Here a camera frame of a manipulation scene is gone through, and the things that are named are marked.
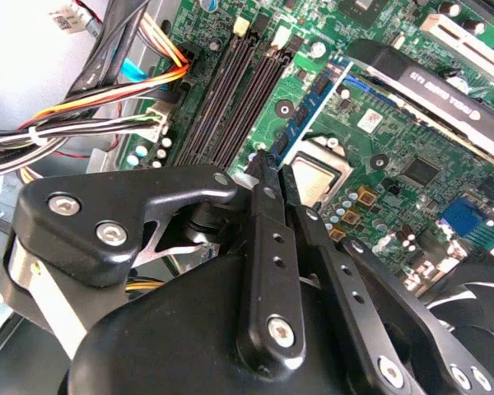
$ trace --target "black ram slot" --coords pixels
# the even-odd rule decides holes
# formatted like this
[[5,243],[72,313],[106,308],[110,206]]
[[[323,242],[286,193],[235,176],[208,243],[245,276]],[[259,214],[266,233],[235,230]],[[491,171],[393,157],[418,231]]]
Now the black ram slot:
[[201,162],[202,155],[250,64],[258,42],[259,37],[256,34],[249,34],[243,38],[235,36],[232,39],[202,109],[185,138],[187,146],[176,158],[175,165],[193,165]]
[[291,53],[278,51],[260,61],[209,156],[211,163],[224,170],[231,165],[291,60]]

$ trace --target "cable tie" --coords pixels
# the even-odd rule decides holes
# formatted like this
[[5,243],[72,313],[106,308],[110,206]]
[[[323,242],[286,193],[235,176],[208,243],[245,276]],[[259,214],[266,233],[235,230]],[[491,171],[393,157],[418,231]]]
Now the cable tie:
[[31,141],[37,146],[45,146],[48,143],[47,138],[42,138],[38,135],[35,126],[31,126],[30,128],[28,128],[27,132],[30,135]]

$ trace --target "screw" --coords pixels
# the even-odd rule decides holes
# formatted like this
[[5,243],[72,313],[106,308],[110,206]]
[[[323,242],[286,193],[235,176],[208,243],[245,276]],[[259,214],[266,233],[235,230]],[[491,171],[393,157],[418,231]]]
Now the screw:
[[121,245],[128,238],[126,230],[121,225],[114,222],[106,222],[97,226],[97,237],[104,244],[114,247]]
[[394,362],[381,355],[379,357],[379,369],[384,378],[388,380],[388,383],[392,384],[396,388],[403,387],[403,374]]
[[291,325],[281,318],[271,318],[267,324],[269,335],[274,341],[284,348],[289,348],[295,344],[295,333]]
[[472,369],[472,373],[474,375],[474,378],[476,379],[476,381],[478,381],[478,383],[481,384],[481,386],[485,389],[485,391],[491,391],[492,390],[491,383],[490,383],[490,381],[487,380],[485,375],[483,373],[481,373],[479,371],[479,369],[476,368],[475,366],[473,366],[471,369]]
[[468,380],[468,377],[466,376],[463,371],[458,368],[456,365],[452,364],[450,365],[450,370],[452,371],[452,375],[454,376],[455,381],[459,383],[463,389],[470,389],[472,388],[472,384],[470,383],[470,380]]
[[42,274],[42,271],[40,270],[40,264],[38,262],[33,262],[30,266],[31,273],[35,274],[36,276],[40,276]]
[[273,190],[269,187],[265,187],[263,189],[263,191],[265,192],[265,194],[267,196],[269,196],[271,199],[276,199],[277,198],[277,195],[274,194]]
[[361,245],[358,244],[355,240],[352,240],[352,247],[357,251],[358,253],[364,253],[364,249],[362,249]]
[[228,185],[229,181],[227,181],[227,177],[222,173],[214,173],[214,179],[220,183],[221,185]]
[[305,213],[307,214],[307,216],[309,218],[311,218],[313,221],[316,221],[319,219],[319,216],[316,215],[316,212],[314,212],[313,210],[311,210],[310,208],[308,208],[307,210],[305,210]]
[[338,145],[338,140],[335,137],[331,137],[328,139],[328,148],[330,150],[332,150],[337,145]]
[[81,210],[81,204],[73,197],[66,195],[53,196],[48,200],[49,210],[60,216],[74,216]]

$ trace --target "white sticker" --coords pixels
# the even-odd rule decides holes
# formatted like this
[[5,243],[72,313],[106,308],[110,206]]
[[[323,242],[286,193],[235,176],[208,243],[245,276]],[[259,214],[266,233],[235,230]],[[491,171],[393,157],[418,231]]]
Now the white sticker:
[[380,121],[384,117],[374,111],[373,109],[368,109],[364,116],[361,118],[357,126],[364,130],[366,133],[372,133],[377,126],[379,126]]
[[55,25],[66,34],[70,35],[86,29],[78,15],[69,6],[63,6],[57,11],[50,12],[49,16]]

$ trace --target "green circuit board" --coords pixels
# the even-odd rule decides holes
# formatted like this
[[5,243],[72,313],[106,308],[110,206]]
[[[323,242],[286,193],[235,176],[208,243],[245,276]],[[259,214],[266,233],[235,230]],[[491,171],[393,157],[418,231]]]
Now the green circuit board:
[[[209,13],[200,7],[197,0],[182,0],[172,23],[170,37],[177,45],[190,43],[198,48],[198,56],[185,78],[191,89],[183,105],[172,115],[170,136],[175,144],[165,161],[166,165],[172,163],[184,144],[184,136],[203,102],[238,16],[250,22],[261,14],[271,18],[254,62],[240,82],[239,92],[279,26],[285,26],[293,35],[302,37],[304,44],[277,83],[242,150],[229,168],[231,174],[244,170],[249,163],[249,155],[260,148],[268,149],[285,128],[287,119],[276,114],[276,104],[280,100],[290,100],[296,107],[329,57],[338,50],[343,51],[357,38],[391,44],[399,34],[403,34],[405,42],[400,49],[402,52],[434,72],[450,67],[462,69],[462,78],[468,83],[470,95],[494,106],[494,84],[419,31],[419,25],[427,15],[437,12],[439,1],[430,1],[426,6],[419,7],[411,0],[375,0],[369,11],[364,13],[355,12],[354,0],[298,0],[292,10],[284,8],[283,3],[283,0],[220,0],[218,10]],[[463,4],[460,15],[454,21],[460,23],[467,19],[482,18]],[[494,26],[487,25],[485,33],[478,38],[494,49]],[[322,42],[327,49],[321,58],[310,56],[310,47],[316,42]],[[211,43],[218,43],[219,49],[212,49]],[[157,73],[168,66],[166,61],[161,60]],[[349,235],[363,239],[370,246],[376,245],[385,236],[374,226],[376,220],[383,221],[388,230],[396,229],[400,223],[408,223],[416,233],[430,228],[439,235],[435,222],[458,196],[471,193],[480,200],[487,200],[476,187],[487,176],[494,178],[492,164],[436,131],[414,123],[373,95],[353,88],[351,93],[350,104],[344,107],[341,106],[342,100],[334,96],[309,131],[311,136],[336,137],[354,168],[352,176],[341,188],[340,196],[337,195],[322,212],[327,226],[332,225],[330,218],[344,191],[362,185],[373,188],[378,200],[373,211],[358,207],[361,219],[357,224],[343,228]],[[233,103],[239,94],[235,94]],[[146,102],[143,110],[150,104]],[[357,125],[370,109],[380,114],[382,120],[373,132],[366,132]],[[141,137],[131,137],[124,156],[142,143]],[[386,169],[371,168],[370,160],[377,154],[388,156]],[[439,174],[426,188],[418,188],[399,178],[401,170],[416,156],[423,157],[439,169]],[[124,160],[121,161],[121,170],[130,168]],[[398,196],[385,193],[381,184],[385,178],[399,181],[401,192]],[[398,243],[392,243],[380,253],[396,272],[409,258]]]

